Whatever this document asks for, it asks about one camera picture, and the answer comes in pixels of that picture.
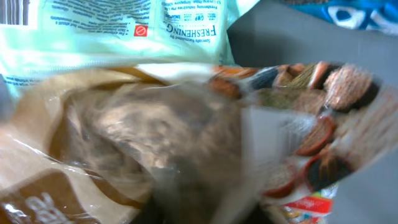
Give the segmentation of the blue Oreo cookie pack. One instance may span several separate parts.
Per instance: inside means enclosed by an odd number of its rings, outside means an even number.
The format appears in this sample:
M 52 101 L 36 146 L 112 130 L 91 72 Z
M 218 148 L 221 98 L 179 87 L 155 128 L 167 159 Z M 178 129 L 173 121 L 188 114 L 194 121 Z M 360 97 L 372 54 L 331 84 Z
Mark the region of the blue Oreo cookie pack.
M 397 35 L 397 0 L 283 0 L 282 3 L 345 29 Z

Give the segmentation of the beige brown cookie bag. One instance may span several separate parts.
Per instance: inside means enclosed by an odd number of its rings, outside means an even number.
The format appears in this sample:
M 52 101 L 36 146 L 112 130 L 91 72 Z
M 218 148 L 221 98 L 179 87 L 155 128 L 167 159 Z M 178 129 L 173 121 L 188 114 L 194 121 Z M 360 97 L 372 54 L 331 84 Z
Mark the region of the beige brown cookie bag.
M 196 82 L 83 70 L 29 88 L 1 126 L 2 223 L 219 223 L 241 181 L 241 105 Z

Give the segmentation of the mint green wipes pack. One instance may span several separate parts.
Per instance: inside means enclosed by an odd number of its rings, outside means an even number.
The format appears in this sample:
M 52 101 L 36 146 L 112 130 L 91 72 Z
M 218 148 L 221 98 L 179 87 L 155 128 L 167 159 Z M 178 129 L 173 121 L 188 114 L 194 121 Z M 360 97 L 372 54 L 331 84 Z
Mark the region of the mint green wipes pack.
M 234 62 L 227 30 L 256 0 L 3 0 L 10 96 L 55 73 L 160 62 Z

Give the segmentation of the Haribo gummy worms bag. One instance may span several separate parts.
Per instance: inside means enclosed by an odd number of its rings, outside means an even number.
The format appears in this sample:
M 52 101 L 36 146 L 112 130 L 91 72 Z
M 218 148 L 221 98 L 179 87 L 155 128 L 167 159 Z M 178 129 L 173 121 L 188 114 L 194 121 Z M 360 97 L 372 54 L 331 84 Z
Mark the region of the Haribo gummy worms bag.
M 348 63 L 215 66 L 244 104 L 249 223 L 325 223 L 339 183 L 397 149 L 397 88 Z

